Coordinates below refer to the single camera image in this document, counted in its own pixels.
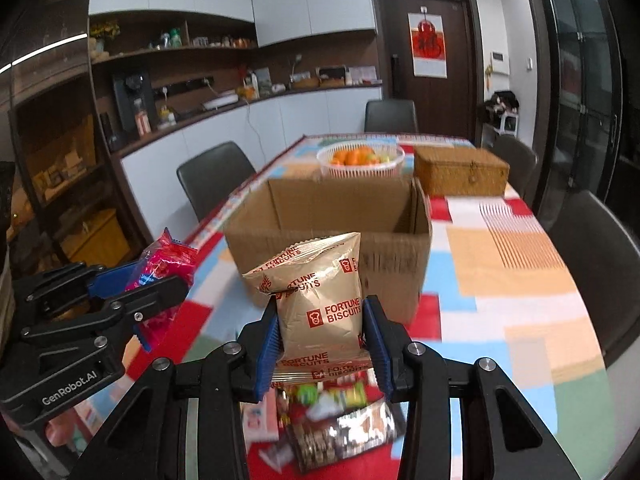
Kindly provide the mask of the woven wicker box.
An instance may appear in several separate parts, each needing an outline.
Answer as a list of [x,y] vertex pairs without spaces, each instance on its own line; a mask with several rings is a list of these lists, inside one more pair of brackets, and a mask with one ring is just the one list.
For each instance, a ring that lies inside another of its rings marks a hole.
[[510,166],[484,148],[418,146],[414,176],[428,196],[503,196]]

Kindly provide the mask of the dark chair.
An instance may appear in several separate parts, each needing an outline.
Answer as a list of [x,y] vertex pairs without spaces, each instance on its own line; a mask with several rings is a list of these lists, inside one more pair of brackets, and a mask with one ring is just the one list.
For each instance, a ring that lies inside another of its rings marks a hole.
[[231,141],[210,148],[177,169],[178,180],[198,221],[207,218],[254,174],[250,160]]
[[611,366],[639,337],[639,243],[589,191],[568,196],[548,235]]
[[508,182],[518,195],[523,197],[537,166],[537,154],[510,134],[498,136],[490,150],[509,165]]

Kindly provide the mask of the brown cardboard box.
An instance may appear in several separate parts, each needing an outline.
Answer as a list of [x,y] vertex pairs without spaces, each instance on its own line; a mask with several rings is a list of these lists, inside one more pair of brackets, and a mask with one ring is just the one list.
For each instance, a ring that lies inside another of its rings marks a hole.
[[222,229],[244,274],[303,240],[361,234],[363,293],[410,324],[432,246],[431,205],[415,178],[270,179],[249,192]]

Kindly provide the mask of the beige fortune biscuits bag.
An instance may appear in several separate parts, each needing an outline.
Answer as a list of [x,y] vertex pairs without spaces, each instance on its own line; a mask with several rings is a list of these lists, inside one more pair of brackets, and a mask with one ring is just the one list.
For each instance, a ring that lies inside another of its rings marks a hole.
[[243,274],[276,302],[281,356],[276,384],[323,382],[371,365],[361,344],[360,234],[305,240]]

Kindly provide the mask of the red fu door poster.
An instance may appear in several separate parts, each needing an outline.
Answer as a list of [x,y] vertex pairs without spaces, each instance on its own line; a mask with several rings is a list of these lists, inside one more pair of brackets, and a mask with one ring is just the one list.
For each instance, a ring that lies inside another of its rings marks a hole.
[[409,13],[409,44],[413,76],[446,79],[448,77],[444,21],[438,14]]

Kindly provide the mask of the dark chair near right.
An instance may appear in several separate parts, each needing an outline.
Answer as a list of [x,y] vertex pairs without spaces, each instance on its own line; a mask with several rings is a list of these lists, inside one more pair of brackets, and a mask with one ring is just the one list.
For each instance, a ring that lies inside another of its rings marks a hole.
[[548,235],[611,366],[639,337],[639,243],[589,191],[568,196]]

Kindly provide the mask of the dark chair far right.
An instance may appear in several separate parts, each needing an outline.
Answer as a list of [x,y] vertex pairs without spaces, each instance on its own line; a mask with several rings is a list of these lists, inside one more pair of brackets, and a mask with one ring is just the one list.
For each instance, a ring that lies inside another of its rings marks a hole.
[[523,197],[537,166],[537,154],[510,134],[498,136],[490,150],[509,165],[508,182],[518,195]]

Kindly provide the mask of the dark chair left side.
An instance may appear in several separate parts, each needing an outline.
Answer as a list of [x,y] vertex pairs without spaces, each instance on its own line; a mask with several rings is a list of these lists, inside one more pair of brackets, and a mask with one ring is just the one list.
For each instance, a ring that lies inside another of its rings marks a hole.
[[254,174],[250,160],[231,141],[210,148],[177,169],[178,180],[198,221],[207,218]]

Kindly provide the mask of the dark chair far end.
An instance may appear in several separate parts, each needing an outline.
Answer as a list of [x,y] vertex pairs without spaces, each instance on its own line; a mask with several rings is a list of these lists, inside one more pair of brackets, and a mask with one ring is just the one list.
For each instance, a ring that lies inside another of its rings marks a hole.
[[418,133],[419,125],[414,102],[398,99],[367,102],[364,132]]

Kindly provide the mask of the black coffee machine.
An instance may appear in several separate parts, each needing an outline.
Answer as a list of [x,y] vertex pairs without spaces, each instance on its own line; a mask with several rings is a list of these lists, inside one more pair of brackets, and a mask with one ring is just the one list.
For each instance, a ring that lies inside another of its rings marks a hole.
[[113,87],[122,128],[139,138],[150,134],[158,117],[149,74],[145,70],[116,74]]

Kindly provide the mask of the white shoe rack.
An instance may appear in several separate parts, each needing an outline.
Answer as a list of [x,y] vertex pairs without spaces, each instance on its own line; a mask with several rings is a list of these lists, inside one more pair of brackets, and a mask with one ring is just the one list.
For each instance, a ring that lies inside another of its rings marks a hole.
[[478,109],[483,122],[482,147],[491,148],[499,136],[518,134],[520,102],[511,90],[499,90]]

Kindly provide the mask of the colourful patchwork tablecloth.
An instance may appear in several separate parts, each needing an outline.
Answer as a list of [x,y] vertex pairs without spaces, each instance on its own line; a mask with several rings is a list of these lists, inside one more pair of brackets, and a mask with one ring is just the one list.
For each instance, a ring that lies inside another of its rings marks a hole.
[[[221,234],[249,190],[267,179],[316,176],[323,141],[307,138],[235,192],[191,236],[201,260],[188,301],[152,354],[127,344],[127,375],[82,402],[87,440],[150,364],[152,356],[201,359],[262,312],[235,269]],[[413,339],[473,363],[490,356],[523,391],[582,479],[603,479],[615,463],[616,421],[600,344],[582,296],[533,213],[509,185],[503,197],[431,198],[433,239]]]

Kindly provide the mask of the glass sliding door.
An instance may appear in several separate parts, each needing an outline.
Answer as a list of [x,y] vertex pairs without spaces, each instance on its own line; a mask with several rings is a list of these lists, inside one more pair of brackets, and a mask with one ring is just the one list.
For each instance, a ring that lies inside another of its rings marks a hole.
[[550,220],[567,195],[610,192],[620,150],[623,73],[608,0],[541,0],[550,68],[549,132],[535,204]]

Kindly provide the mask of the white fruit basket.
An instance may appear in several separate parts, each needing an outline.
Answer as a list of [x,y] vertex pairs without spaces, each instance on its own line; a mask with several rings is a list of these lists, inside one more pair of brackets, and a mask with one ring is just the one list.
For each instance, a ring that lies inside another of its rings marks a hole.
[[323,177],[397,177],[404,166],[405,151],[396,143],[346,141],[322,148],[317,160]]

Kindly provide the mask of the dark brown door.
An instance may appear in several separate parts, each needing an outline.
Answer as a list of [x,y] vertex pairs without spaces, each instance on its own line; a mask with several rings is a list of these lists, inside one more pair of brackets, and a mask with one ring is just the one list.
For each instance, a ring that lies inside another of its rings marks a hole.
[[420,133],[480,143],[477,0],[373,0],[384,96],[416,107]]

